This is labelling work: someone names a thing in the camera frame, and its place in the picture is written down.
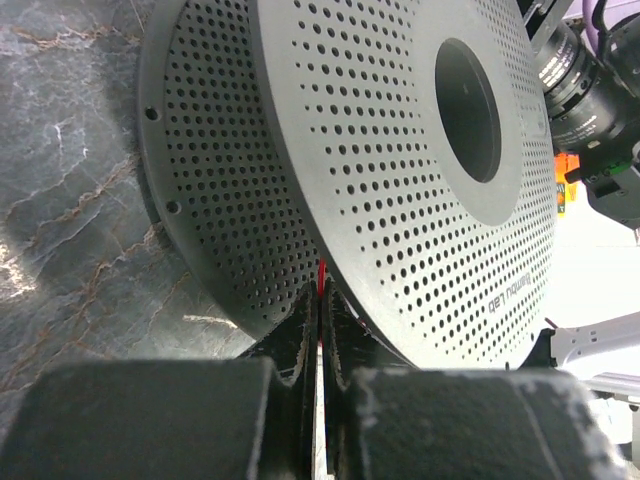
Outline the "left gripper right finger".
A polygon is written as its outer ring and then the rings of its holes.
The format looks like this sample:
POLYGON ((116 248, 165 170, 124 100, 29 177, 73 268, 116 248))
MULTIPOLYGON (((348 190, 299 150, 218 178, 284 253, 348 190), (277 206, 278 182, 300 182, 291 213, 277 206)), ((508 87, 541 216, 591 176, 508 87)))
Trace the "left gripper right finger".
POLYGON ((321 300, 327 467, 337 479, 621 479, 591 395, 565 373, 423 370, 385 346, 333 282, 321 300))

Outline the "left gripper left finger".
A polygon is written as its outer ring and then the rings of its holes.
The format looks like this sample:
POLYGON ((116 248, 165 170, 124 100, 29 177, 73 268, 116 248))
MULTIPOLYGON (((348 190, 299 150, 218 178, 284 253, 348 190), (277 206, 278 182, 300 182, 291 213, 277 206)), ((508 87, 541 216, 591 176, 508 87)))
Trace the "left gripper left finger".
POLYGON ((5 479, 309 479, 318 296, 238 357, 58 368, 25 396, 5 479))

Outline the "dark grey cable spool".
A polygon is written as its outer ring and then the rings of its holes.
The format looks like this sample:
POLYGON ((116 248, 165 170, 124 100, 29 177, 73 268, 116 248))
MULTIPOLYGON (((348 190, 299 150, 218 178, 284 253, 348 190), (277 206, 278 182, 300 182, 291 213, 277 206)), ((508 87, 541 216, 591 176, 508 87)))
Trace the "dark grey cable spool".
POLYGON ((326 265, 418 367, 532 351, 555 182, 516 2, 160 1, 138 111, 168 236, 252 335, 326 265))

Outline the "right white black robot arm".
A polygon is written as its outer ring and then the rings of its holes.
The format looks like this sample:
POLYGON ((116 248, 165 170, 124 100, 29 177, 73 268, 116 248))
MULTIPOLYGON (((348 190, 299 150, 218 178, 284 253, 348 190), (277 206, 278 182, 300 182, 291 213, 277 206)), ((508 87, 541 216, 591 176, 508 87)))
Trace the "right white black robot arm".
POLYGON ((639 441, 639 5, 519 5, 548 110, 558 240, 543 353, 594 394, 613 442, 639 441))

